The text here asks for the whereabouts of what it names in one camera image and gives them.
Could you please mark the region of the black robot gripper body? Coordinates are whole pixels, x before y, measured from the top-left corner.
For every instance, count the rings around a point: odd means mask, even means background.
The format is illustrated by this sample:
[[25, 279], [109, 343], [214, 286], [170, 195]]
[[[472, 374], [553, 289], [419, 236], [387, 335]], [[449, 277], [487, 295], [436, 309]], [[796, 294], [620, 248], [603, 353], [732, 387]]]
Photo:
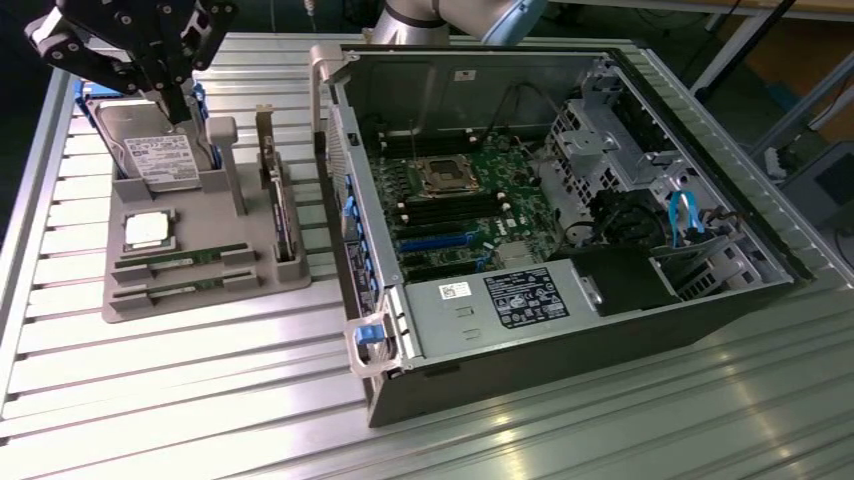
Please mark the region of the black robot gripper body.
[[57, 1], [66, 21], [124, 50], [146, 75], [188, 75], [182, 34], [201, 1]]

